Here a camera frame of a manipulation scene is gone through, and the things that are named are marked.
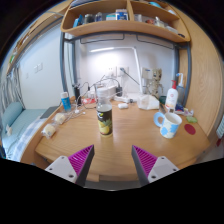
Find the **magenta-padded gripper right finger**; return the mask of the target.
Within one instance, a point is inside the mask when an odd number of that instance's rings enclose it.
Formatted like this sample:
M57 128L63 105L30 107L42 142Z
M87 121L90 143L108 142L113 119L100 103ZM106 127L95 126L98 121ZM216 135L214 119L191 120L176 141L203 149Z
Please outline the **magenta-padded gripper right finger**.
M156 157L138 146L132 146L131 154L141 186L178 171L178 168L167 157Z

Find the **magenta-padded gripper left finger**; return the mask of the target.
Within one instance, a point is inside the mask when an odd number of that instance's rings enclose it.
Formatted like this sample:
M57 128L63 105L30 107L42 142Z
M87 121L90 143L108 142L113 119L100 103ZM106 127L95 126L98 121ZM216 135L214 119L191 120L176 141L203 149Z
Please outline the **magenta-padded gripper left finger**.
M58 157L46 171L84 187L94 154L94 146L90 145L69 157Z

